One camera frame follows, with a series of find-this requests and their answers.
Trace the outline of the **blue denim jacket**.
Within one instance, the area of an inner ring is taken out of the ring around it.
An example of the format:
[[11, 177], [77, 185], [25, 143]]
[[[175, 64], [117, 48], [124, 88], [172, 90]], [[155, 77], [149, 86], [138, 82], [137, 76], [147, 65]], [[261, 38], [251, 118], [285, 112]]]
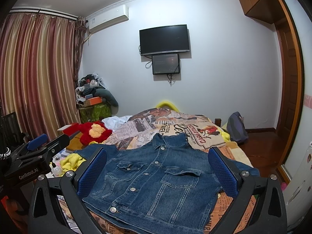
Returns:
[[156, 134], [145, 145], [102, 145], [107, 162], [83, 198], [110, 223], [136, 233], [203, 233], [222, 186], [208, 155], [184, 133]]

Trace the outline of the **small clear bottle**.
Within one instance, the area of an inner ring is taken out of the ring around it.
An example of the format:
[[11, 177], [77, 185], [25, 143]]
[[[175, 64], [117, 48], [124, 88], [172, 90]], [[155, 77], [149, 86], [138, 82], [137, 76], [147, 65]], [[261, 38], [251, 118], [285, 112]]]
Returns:
[[61, 177], [63, 175], [62, 168], [54, 162], [51, 162], [51, 173], [53, 177]]

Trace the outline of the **brown cardboard box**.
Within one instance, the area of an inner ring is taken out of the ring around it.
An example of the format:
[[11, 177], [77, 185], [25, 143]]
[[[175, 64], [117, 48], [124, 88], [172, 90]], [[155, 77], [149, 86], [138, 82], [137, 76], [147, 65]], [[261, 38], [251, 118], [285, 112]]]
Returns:
[[83, 136], [83, 133], [79, 132], [70, 139], [69, 145], [66, 147], [68, 151], [82, 150], [85, 146], [80, 142], [80, 138]]

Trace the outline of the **red plush toy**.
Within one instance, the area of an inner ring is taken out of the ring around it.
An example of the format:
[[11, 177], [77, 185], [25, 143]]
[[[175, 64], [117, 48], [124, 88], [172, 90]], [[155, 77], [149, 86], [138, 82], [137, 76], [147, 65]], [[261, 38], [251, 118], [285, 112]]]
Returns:
[[83, 146], [87, 146], [91, 142], [102, 143], [113, 133], [102, 121], [86, 122], [83, 124], [73, 123], [63, 130], [63, 133], [68, 136], [76, 132], [82, 133], [79, 140]]

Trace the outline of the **green patterned storage box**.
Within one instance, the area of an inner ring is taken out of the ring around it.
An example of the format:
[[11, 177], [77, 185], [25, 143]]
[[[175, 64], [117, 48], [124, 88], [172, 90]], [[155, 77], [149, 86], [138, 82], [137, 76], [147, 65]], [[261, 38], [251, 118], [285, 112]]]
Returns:
[[78, 108], [81, 123], [101, 121], [104, 118], [111, 117], [112, 111], [110, 105], [100, 103], [88, 107]]

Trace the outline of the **orange shoe box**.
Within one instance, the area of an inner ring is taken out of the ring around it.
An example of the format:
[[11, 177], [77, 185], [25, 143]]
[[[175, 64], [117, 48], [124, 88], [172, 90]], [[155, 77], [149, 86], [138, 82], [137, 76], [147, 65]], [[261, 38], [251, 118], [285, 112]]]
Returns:
[[102, 97], [89, 98], [83, 102], [83, 107], [89, 107], [89, 106], [93, 106], [96, 104], [100, 104], [100, 103], [102, 103], [102, 101], [103, 101]]

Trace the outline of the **white cloth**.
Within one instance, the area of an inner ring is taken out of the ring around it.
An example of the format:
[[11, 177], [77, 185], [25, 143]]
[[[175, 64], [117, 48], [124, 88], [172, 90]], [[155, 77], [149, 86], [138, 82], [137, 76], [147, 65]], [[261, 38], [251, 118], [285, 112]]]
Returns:
[[131, 116], [112, 116], [102, 119], [105, 127], [111, 130], [117, 130], [122, 124], [126, 123]]

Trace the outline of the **pile of clutter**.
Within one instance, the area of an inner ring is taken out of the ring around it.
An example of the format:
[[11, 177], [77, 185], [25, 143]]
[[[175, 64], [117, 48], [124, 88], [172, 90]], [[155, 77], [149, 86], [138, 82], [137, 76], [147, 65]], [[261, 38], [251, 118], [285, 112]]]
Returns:
[[93, 95], [97, 89], [106, 89], [103, 79], [92, 73], [82, 77], [75, 88], [76, 103], [83, 103], [86, 95]]

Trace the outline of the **dark blue backpack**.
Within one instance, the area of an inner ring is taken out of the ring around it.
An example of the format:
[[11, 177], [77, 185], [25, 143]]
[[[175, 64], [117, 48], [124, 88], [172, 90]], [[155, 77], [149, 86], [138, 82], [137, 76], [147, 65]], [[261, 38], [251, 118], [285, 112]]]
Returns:
[[227, 121], [226, 130], [230, 135], [230, 140], [237, 144], [242, 144], [249, 138], [247, 131], [245, 130], [243, 118], [239, 112], [234, 112], [230, 115]]

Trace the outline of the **striped red gold curtain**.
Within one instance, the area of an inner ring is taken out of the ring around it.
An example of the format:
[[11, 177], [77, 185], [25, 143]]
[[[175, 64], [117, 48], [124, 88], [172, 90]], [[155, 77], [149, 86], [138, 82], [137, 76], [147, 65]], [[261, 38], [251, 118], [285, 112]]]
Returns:
[[42, 13], [12, 13], [1, 26], [1, 103], [21, 130], [57, 137], [80, 121], [75, 88], [85, 33], [76, 21]]

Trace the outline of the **newspaper print bedspread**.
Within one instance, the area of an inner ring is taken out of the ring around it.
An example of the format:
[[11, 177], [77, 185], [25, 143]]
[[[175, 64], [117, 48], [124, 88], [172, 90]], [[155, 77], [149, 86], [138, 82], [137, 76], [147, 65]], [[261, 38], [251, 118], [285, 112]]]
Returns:
[[[238, 145], [228, 142], [224, 137], [224, 131], [206, 116], [188, 115], [161, 108], [145, 110], [134, 115], [113, 132], [106, 141], [90, 143], [84, 149], [76, 150], [74, 153], [88, 159], [96, 148], [102, 147], [104, 144], [115, 145], [119, 150], [132, 150], [147, 144], [156, 134], [174, 136], [181, 133], [186, 135], [188, 143], [194, 149], [208, 154], [209, 149], [216, 146], [229, 159], [237, 160], [245, 166], [251, 164]], [[222, 189], [217, 196], [215, 207], [203, 233], [211, 233], [232, 202], [232, 199]], [[91, 210], [90, 212], [106, 233], [136, 233], [110, 223]]]

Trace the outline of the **yellow headboard cushion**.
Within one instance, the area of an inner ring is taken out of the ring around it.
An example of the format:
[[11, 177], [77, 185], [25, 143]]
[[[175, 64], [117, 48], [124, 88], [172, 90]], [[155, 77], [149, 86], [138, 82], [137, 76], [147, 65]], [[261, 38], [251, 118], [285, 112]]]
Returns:
[[156, 105], [156, 108], [164, 108], [164, 107], [168, 107], [170, 110], [179, 112], [179, 109], [172, 102], [167, 100], [161, 101]]

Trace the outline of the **white air conditioner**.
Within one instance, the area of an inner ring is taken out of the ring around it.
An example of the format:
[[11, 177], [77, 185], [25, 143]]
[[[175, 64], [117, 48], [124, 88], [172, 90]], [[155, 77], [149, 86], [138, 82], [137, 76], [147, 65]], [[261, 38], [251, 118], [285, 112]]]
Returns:
[[118, 23], [123, 23], [128, 20], [129, 9], [126, 5], [121, 5], [106, 12], [102, 12], [97, 16], [89, 19], [89, 32], [93, 34], [105, 28], [111, 27]]

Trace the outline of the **small black wall monitor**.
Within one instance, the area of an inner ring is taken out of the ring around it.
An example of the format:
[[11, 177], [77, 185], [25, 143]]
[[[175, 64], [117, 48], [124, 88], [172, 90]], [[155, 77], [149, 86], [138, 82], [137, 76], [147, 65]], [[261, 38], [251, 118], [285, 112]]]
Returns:
[[179, 54], [157, 54], [152, 56], [152, 72], [154, 75], [159, 74], [179, 74], [180, 59]]

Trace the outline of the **large black wall television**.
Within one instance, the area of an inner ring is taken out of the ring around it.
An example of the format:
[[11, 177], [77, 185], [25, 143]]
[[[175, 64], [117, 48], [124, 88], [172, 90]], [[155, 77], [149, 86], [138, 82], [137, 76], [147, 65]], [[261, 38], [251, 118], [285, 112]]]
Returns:
[[139, 30], [139, 38], [142, 56], [190, 51], [186, 24]]

